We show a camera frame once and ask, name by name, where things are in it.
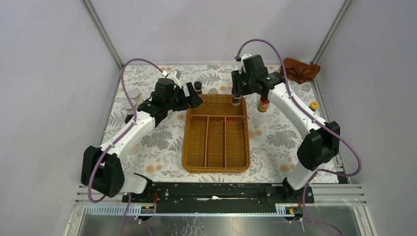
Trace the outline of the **red sauce bottle yellow cap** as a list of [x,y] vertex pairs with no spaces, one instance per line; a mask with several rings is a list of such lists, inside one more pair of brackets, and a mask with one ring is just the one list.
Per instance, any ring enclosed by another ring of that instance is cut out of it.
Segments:
[[269,103],[270,101],[267,98],[261,96],[257,104],[257,110],[262,113],[266,112],[269,108]]

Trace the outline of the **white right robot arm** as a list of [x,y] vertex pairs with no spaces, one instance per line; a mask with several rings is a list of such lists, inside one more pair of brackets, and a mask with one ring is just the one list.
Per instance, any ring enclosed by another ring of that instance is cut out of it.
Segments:
[[339,153],[340,134],[337,122],[327,122],[300,100],[279,72],[269,73],[260,55],[237,56],[238,70],[232,72],[233,103],[242,96],[257,93],[280,109],[293,123],[302,138],[297,150],[298,164],[284,181],[284,200],[293,203],[301,197],[313,173]]

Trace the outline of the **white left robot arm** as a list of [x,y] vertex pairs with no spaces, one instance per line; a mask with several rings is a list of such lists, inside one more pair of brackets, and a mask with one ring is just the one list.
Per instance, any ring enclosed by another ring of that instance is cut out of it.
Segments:
[[186,83],[186,87],[188,95],[173,79],[160,78],[150,99],[138,107],[122,130],[99,147],[89,146],[85,150],[81,183],[87,186],[88,193],[95,190],[109,198],[118,193],[133,193],[140,202],[151,199],[151,180],[141,174],[126,174],[121,163],[169,111],[184,111],[203,103],[191,82]]

